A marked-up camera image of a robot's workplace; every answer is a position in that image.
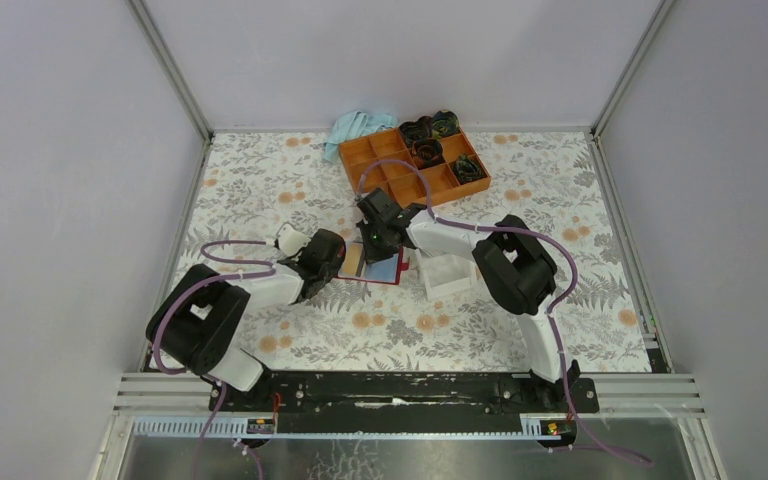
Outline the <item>gold credit card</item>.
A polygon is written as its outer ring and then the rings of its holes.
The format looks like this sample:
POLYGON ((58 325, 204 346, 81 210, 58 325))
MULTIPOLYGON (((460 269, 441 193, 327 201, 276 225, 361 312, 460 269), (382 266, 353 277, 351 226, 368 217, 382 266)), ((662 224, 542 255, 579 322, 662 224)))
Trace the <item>gold credit card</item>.
POLYGON ((362 243, 348 242, 345 258, 338 273, 339 278, 359 279, 363 277, 366 268, 365 250, 362 243))

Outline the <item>red leather card holder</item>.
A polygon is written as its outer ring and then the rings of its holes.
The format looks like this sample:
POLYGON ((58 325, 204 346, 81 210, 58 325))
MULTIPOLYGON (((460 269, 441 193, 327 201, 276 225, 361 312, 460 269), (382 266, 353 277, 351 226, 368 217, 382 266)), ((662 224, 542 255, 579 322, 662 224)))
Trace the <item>red leather card holder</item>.
POLYGON ((409 267, 409 262, 405 259, 404 250, 400 249, 393 256, 377 261, 374 263, 367 262, 367 255, 365 252, 366 268, 362 278, 359 279, 343 279, 348 281, 358 281, 373 284, 382 285, 398 285, 401 280, 402 273, 409 267))

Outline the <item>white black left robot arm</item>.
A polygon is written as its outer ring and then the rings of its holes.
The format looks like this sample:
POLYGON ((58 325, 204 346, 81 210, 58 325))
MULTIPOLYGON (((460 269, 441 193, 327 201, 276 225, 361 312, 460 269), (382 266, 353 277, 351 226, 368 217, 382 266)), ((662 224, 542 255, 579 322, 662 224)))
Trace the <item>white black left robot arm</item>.
POLYGON ((337 276, 346 256, 345 240, 325 229, 306 237, 283 227, 275 246, 284 259, 249 262, 262 271, 221 274, 197 264, 186 272, 146 328, 161 372, 192 373, 232 388, 232 398, 248 411, 267 404, 271 387, 261 376, 268 368, 232 345, 240 320, 248 309, 312 298, 337 276))

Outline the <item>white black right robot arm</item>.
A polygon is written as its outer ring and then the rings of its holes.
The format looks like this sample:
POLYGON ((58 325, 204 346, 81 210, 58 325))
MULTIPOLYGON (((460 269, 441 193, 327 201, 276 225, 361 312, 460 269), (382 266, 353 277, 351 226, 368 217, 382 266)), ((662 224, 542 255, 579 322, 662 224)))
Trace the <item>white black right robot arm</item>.
POLYGON ((472 261, 493 300, 514 315, 530 356, 535 402, 557 412, 573 398, 577 363, 568 358, 553 316, 575 290, 579 271, 571 253, 553 238, 507 215, 494 225, 444 218, 429 205, 402 207, 376 188, 357 197, 358 223, 368 259, 381 261, 400 248, 430 250, 472 261))

